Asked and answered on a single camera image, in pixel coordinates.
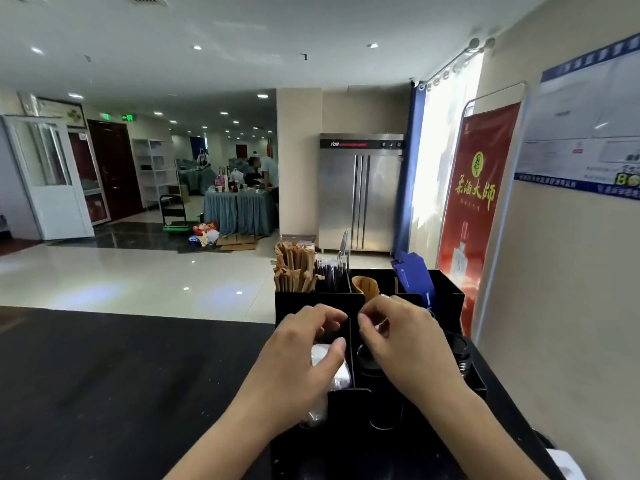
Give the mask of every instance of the white ceiling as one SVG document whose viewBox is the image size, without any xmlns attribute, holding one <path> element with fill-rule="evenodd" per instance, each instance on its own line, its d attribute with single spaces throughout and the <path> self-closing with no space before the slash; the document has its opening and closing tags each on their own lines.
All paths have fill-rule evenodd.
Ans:
<svg viewBox="0 0 640 480">
<path fill-rule="evenodd" d="M 275 129 L 275 92 L 258 92 L 425 78 L 472 36 L 499 33 L 542 1 L 0 0 L 0 86 L 80 93 L 100 111 L 162 111 L 183 130 L 229 118 Z"/>
</svg>

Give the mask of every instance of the bottle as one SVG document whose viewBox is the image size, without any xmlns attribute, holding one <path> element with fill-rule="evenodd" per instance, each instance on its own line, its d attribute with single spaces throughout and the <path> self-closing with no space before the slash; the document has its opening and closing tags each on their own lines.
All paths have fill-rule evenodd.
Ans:
<svg viewBox="0 0 640 480">
<path fill-rule="evenodd" d="M 460 286 L 465 276 L 467 275 L 468 259 L 465 256 L 465 245 L 468 238 L 468 222 L 462 223 L 462 233 L 460 234 L 460 245 L 457 249 L 453 250 L 453 256 L 451 258 L 451 270 L 449 271 L 449 277 L 451 281 Z"/>
</svg>

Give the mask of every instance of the black countertop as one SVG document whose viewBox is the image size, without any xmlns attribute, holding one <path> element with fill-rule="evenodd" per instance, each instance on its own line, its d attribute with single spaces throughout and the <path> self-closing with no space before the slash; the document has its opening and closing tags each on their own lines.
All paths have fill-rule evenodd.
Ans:
<svg viewBox="0 0 640 480">
<path fill-rule="evenodd" d="M 224 412 L 272 331 L 270 324 L 0 307 L 0 476 L 161 479 Z M 500 423 L 551 480 L 563 480 L 477 351 L 474 363 Z M 270 450 L 245 478 L 272 477 Z M 357 477 L 464 478 L 447 455 L 433 474 L 407 474 L 381 459 L 367 461 Z M 304 474 L 284 474 L 273 460 L 274 478 Z M 317 468 L 321 456 L 309 461 L 326 472 Z M 329 475 L 313 478 L 343 477 Z"/>
</svg>

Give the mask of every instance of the banner stand frame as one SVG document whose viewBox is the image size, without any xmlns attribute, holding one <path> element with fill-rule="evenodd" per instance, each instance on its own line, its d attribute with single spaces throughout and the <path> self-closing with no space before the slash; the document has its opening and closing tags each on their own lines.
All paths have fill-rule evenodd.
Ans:
<svg viewBox="0 0 640 480">
<path fill-rule="evenodd" d="M 472 336 L 471 339 L 473 340 L 473 342 L 475 344 L 478 343 L 478 341 L 480 340 L 480 332 L 482 329 L 482 324 L 483 324 L 483 320 L 484 320 L 484 313 L 486 310 L 486 302 L 487 299 L 489 298 L 489 291 L 491 288 L 491 283 L 493 281 L 493 272 L 495 270 L 495 264 L 498 258 L 498 252 L 500 250 L 500 240 L 502 238 L 502 229 L 504 227 L 504 221 L 506 218 L 506 213 L 507 213 L 507 208 L 508 208 L 508 204 L 509 204 L 509 198 L 511 197 L 511 188 L 513 186 L 513 176 L 515 174 L 515 169 L 516 169 L 516 165 L 518 163 L 518 158 L 520 157 L 520 148 L 522 147 L 522 142 L 523 142 L 523 138 L 524 138 L 524 133 L 522 131 L 522 126 L 524 124 L 524 117 L 527 113 L 527 111 L 529 110 L 529 96 L 530 96 L 530 86 L 529 83 L 525 80 L 521 80 L 519 82 L 516 82 L 515 84 L 512 84 L 510 86 L 498 89 L 496 91 L 492 91 L 491 93 L 485 94 L 483 96 L 474 98 L 469 100 L 464 108 L 462 109 L 462 116 L 460 117 L 460 125 L 458 128 L 458 137 L 456 140 L 456 146 L 454 149 L 454 158 L 453 161 L 451 163 L 451 174 L 449 176 L 449 183 L 447 185 L 447 193 L 445 195 L 445 199 L 444 202 L 449 202 L 449 194 L 451 193 L 451 182 L 453 179 L 453 169 L 456 166 L 456 160 L 458 158 L 458 148 L 460 146 L 460 138 L 462 137 L 462 126 L 464 124 L 464 120 L 466 117 L 466 113 L 467 110 L 469 108 L 469 106 L 471 104 L 474 104 L 482 99 L 485 99 L 487 97 L 491 97 L 491 96 L 495 96 L 496 94 L 500 94 L 503 91 L 508 91 L 510 89 L 514 89 L 517 87 L 521 87 L 523 89 L 522 92 L 522 96 L 520 97 L 520 110 L 518 112 L 518 119 L 516 120 L 516 124 L 513 128 L 513 134 L 516 135 L 515 139 L 511 140 L 511 144 L 509 145 L 509 152 L 507 154 L 507 163 L 508 163 L 508 169 L 507 167 L 505 167 L 504 169 L 504 173 L 502 176 L 502 181 L 504 182 L 504 177 L 506 175 L 508 175 L 508 179 L 505 183 L 505 186 L 500 186 L 500 195 L 498 197 L 498 202 L 496 202 L 497 208 L 496 208 L 496 213 L 493 217 L 493 223 L 492 223 L 492 227 L 491 227 L 491 235 L 489 238 L 489 243 L 487 244 L 487 249 L 489 249 L 489 244 L 491 244 L 492 242 L 492 237 L 494 236 L 494 233 L 497 232 L 497 236 L 495 238 L 495 249 L 493 250 L 493 253 L 491 255 L 490 260 L 490 265 L 487 266 L 487 261 L 484 262 L 483 265 L 483 273 L 482 273 L 482 279 L 480 281 L 480 286 L 478 287 L 478 296 L 476 298 L 476 304 L 478 302 L 481 301 L 481 306 L 480 306 L 480 310 L 477 311 L 477 308 L 474 309 L 474 315 L 473 315 L 473 320 L 472 320 L 472 324 L 476 324 L 475 326 L 472 325 Z M 494 107 L 491 110 L 488 111 L 492 111 L 494 109 L 500 109 L 501 107 L 505 107 L 508 104 L 502 104 L 498 107 Z M 436 256 L 440 256 L 440 246 L 442 244 L 442 231 L 444 229 L 444 221 L 445 218 L 447 216 L 447 209 L 444 209 L 444 215 L 442 216 L 442 222 L 440 224 L 440 238 L 438 241 L 438 251 Z"/>
</svg>

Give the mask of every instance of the person's right hand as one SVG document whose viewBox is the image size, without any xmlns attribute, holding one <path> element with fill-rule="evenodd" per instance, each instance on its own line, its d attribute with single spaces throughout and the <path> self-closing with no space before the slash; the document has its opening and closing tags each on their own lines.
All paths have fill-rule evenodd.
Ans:
<svg viewBox="0 0 640 480">
<path fill-rule="evenodd" d="M 388 334 L 374 327 L 385 319 Z M 358 323 L 388 379 L 421 410 L 467 388 L 444 332 L 426 309 L 380 295 L 362 307 Z"/>
</svg>

